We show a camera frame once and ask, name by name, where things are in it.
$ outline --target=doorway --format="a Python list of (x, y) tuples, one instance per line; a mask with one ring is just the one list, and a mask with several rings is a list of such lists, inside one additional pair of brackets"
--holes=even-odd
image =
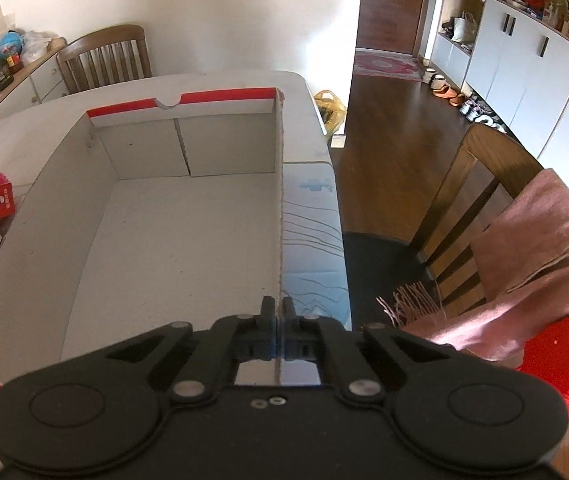
[(427, 0), (360, 0), (356, 47), (416, 57), (426, 12)]

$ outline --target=yellow plastic bag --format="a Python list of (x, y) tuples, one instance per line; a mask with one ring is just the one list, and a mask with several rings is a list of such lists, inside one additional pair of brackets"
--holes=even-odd
[(321, 90), (313, 96), (327, 130), (328, 139), (338, 131), (347, 118), (347, 108), (331, 90)]

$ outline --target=shoe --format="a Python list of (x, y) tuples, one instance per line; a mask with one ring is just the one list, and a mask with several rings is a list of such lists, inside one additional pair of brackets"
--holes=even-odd
[(456, 95), (458, 95), (458, 92), (450, 86), (445, 85), (441, 90), (434, 90), (433, 94), (436, 97), (442, 97), (442, 99), (451, 99), (455, 98)]
[(467, 96), (465, 94), (458, 94), (453, 99), (449, 99), (449, 104), (457, 108), (461, 106), (466, 100)]
[(462, 115), (468, 114), (468, 113), (471, 111), (471, 108), (473, 108), (473, 105), (474, 105), (474, 104), (475, 104), (474, 101), (472, 101), (471, 99), (467, 99), (467, 100), (465, 101), (465, 104), (460, 107), (459, 112), (460, 112)]
[(480, 124), (487, 124), (487, 126), (493, 126), (493, 119), (491, 117), (489, 117), (487, 114), (483, 114), (479, 117), (476, 117), (473, 120), (474, 123), (480, 123)]
[(481, 115), (482, 113), (480, 107), (474, 106), (471, 110), (469, 110), (469, 113), (467, 114), (467, 120), (473, 122)]
[(447, 82), (445, 81), (445, 76), (436, 74), (434, 75), (434, 78), (431, 80), (431, 85), (429, 85), (429, 87), (432, 90), (441, 90), (446, 85)]
[(431, 80), (434, 78), (435, 75), (436, 75), (436, 69), (435, 68), (426, 69), (425, 73), (422, 75), (422, 82), (426, 85), (430, 85)]

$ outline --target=slipper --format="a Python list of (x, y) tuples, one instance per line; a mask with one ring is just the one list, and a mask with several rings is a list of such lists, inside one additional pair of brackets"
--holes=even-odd
[(458, 94), (453, 99), (449, 99), (449, 104), (455, 106), (456, 108), (463, 105), (467, 100), (467, 96), (465, 94)]
[(442, 99), (451, 99), (452, 97), (456, 97), (456, 95), (458, 95), (458, 92), (456, 92), (453, 88), (450, 88), (449, 86), (444, 87), (440, 91), (434, 91), (433, 93), (434, 96), (442, 97)]

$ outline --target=black chair seat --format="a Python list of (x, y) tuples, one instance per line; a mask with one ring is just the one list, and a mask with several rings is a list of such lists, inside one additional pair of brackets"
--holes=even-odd
[(372, 322), (390, 324), (376, 298), (394, 308), (393, 293), (401, 285), (421, 282), (439, 303), (436, 280), (408, 243), (363, 233), (343, 233), (342, 238), (353, 330)]

